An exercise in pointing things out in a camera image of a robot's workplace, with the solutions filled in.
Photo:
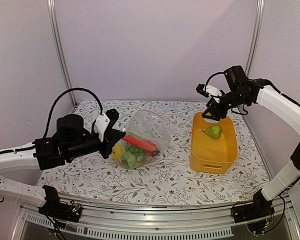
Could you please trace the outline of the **yellow toy lemon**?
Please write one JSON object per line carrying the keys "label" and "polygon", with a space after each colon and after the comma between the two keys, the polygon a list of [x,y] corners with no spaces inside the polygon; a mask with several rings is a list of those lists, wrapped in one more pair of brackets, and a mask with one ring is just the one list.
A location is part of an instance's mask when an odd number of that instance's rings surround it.
{"label": "yellow toy lemon", "polygon": [[115,161],[121,161],[123,156],[123,146],[121,144],[116,144],[112,148],[111,156]]}

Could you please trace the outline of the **green toy leafy vegetable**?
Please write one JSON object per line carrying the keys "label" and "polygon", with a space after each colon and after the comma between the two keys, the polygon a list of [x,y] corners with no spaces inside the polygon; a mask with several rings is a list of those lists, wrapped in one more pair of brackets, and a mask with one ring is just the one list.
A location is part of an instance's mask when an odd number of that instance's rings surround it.
{"label": "green toy leafy vegetable", "polygon": [[211,137],[212,139],[218,139],[221,137],[222,134],[222,128],[218,124],[212,125],[207,129],[202,129],[201,131],[204,132],[208,137]]}

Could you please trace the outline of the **green toy grape bunch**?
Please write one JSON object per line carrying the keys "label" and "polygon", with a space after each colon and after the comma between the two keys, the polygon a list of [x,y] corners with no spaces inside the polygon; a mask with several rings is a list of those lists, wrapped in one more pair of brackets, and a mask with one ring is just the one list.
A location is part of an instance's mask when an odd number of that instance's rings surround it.
{"label": "green toy grape bunch", "polygon": [[134,169],[142,166],[147,160],[146,151],[138,147],[128,147],[123,150],[121,163],[129,168]]}

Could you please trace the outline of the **clear zip top bag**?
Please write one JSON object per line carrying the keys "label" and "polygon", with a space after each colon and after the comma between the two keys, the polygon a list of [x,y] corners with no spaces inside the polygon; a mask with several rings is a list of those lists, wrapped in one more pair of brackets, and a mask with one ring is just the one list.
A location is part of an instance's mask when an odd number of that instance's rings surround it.
{"label": "clear zip top bag", "polygon": [[[132,118],[129,120],[126,127],[125,136],[132,136],[135,138],[151,141],[156,144],[160,153],[162,153],[168,148],[168,146],[171,143],[170,130],[171,130],[171,126],[170,126],[170,121],[168,119],[150,110],[139,110],[135,112]],[[123,152],[126,146],[135,147],[127,143],[126,141],[124,141],[123,138],[117,144],[121,144],[123,146]],[[148,156],[146,162],[142,166],[153,161],[158,155],[153,157]],[[113,158],[112,160],[114,161],[115,164],[117,164],[122,168],[136,169],[136,168],[125,167],[122,164],[122,160],[116,161]]]}

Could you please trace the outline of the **orange toy carrot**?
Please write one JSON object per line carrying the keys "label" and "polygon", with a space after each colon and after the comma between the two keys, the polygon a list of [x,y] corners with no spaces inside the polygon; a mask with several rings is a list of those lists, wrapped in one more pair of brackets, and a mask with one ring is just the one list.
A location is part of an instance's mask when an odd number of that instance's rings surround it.
{"label": "orange toy carrot", "polygon": [[145,154],[148,157],[154,157],[160,153],[160,150],[157,148],[157,145],[149,140],[136,138],[133,136],[125,136],[122,140],[134,147],[145,151]]}

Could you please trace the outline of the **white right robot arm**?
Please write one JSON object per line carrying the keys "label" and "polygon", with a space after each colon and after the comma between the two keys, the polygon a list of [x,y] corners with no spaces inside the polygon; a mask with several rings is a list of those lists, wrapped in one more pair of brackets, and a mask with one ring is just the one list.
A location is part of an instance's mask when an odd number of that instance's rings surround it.
{"label": "white right robot arm", "polygon": [[288,162],[255,194],[254,197],[259,199],[248,208],[252,218],[259,218],[268,210],[267,202],[300,179],[300,104],[285,95],[270,80],[250,79],[240,65],[212,74],[205,83],[196,87],[196,91],[209,98],[202,114],[205,119],[220,121],[231,109],[256,104],[275,115],[280,125],[287,127],[289,134],[295,135],[296,146]]}

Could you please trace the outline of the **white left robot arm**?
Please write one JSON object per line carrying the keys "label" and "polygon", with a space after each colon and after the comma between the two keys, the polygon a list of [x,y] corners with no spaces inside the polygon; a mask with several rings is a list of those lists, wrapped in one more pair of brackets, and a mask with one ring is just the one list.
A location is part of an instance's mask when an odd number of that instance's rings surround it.
{"label": "white left robot arm", "polygon": [[45,209],[53,216],[64,213],[54,187],[37,187],[3,179],[2,174],[22,170],[49,170],[74,159],[95,152],[107,159],[115,144],[126,134],[114,129],[119,113],[115,109],[102,113],[92,124],[92,130],[84,128],[84,119],[77,114],[68,114],[56,121],[56,133],[26,145],[0,151],[0,197],[10,198]]}

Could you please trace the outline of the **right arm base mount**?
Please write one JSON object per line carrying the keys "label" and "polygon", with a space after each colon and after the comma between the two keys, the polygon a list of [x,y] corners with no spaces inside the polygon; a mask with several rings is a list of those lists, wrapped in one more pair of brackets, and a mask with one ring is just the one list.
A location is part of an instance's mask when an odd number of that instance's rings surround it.
{"label": "right arm base mount", "polygon": [[264,234],[269,227],[273,215],[275,213],[272,200],[266,200],[262,191],[258,190],[252,199],[252,203],[235,203],[230,214],[235,223],[247,222],[252,220],[261,219],[260,221],[254,221],[247,225],[247,229],[255,235]]}

